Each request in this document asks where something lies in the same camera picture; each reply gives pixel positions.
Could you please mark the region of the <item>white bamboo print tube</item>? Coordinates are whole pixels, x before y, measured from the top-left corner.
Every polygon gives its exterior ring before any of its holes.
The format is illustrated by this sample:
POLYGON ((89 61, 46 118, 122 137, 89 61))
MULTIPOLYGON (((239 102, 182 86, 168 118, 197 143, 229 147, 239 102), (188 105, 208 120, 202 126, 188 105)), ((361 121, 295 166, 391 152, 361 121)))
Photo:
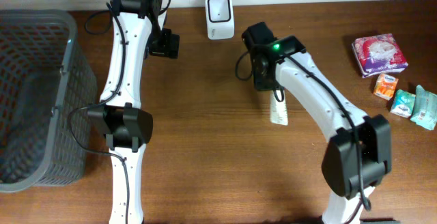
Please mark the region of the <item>white bamboo print tube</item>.
POLYGON ((282 89, 272 90, 270 93, 270 122, 282 126, 288 125, 285 94, 282 89))

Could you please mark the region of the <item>red purple tissue pack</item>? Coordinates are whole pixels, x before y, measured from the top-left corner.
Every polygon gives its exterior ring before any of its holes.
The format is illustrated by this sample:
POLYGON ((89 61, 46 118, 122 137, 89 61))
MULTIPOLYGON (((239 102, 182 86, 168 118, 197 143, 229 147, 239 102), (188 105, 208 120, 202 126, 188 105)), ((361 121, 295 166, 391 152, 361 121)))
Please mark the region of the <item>red purple tissue pack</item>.
POLYGON ((381 73, 399 73, 408 67, 392 33, 357 38, 352 50, 363 78, 381 73))

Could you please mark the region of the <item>orange small tissue pack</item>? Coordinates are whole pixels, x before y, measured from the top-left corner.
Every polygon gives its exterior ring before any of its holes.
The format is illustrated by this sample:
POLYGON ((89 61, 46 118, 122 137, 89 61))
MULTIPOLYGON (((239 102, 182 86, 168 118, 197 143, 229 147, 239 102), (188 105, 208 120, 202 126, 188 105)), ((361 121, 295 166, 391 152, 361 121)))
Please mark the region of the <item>orange small tissue pack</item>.
POLYGON ((395 94, 398 81, 393 76, 385 73, 380 74, 373 89, 373 94, 385 100, 390 100, 395 94))

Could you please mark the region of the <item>teal small tissue pack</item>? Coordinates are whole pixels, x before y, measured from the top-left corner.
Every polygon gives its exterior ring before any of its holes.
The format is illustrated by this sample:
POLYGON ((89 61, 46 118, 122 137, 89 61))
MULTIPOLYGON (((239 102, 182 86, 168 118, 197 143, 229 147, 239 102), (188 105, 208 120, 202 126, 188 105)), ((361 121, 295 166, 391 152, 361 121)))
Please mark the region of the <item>teal small tissue pack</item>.
POLYGON ((390 112, 398 116, 409 118, 412 115, 416 95, 404 90, 397 90, 390 112))

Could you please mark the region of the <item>mint green wipes pack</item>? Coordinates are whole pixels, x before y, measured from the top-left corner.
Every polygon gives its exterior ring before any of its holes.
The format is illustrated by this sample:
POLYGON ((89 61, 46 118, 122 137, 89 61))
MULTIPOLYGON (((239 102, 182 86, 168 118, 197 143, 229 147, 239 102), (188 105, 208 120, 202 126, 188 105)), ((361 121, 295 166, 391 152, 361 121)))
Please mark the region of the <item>mint green wipes pack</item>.
POLYGON ((427 130, 435 129, 436 94, 426 91, 421 85, 417 85, 416 98, 410 120, 427 130))

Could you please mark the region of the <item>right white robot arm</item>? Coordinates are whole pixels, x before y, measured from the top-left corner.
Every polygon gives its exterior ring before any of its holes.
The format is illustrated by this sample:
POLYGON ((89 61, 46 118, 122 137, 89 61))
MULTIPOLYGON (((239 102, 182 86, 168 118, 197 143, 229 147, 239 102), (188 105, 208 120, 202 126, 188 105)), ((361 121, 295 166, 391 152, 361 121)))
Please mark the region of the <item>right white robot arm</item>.
POLYGON ((327 148, 322 174, 331 189, 319 223, 362 223, 369 196, 392 170, 391 127, 383 115, 368 116, 320 72, 295 36, 277 38, 264 22, 248 27, 242 41, 257 91, 276 102, 293 95, 322 131, 327 148))

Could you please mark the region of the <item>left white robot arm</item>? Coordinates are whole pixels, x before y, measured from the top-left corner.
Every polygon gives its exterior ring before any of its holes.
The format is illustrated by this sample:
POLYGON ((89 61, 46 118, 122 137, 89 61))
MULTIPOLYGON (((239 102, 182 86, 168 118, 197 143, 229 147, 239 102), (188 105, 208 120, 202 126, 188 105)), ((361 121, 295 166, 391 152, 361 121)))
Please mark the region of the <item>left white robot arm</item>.
POLYGON ((141 108, 141 75, 148 56, 178 57, 180 37, 165 27, 171 0, 109 0, 113 47, 98 104, 86 109, 111 158, 110 223, 142 223, 142 161, 152 138, 153 117, 141 108))

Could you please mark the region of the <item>white barcode scanner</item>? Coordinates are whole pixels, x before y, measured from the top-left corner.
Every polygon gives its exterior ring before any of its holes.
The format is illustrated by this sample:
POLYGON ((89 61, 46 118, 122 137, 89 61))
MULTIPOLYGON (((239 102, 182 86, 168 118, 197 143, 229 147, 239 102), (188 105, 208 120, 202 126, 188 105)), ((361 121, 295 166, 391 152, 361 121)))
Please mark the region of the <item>white barcode scanner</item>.
POLYGON ((234 36, 235 22, 232 0, 205 0, 207 35, 210 40, 234 36))

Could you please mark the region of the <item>grey plastic mesh basket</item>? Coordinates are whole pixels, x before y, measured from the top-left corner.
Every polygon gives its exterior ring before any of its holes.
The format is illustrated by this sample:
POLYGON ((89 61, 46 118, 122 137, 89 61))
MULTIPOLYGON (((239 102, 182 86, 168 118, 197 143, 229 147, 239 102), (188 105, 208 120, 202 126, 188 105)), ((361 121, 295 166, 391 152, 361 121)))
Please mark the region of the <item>grey plastic mesh basket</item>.
POLYGON ((98 91, 61 10, 1 12, 1 191, 65 186, 84 174, 98 91))

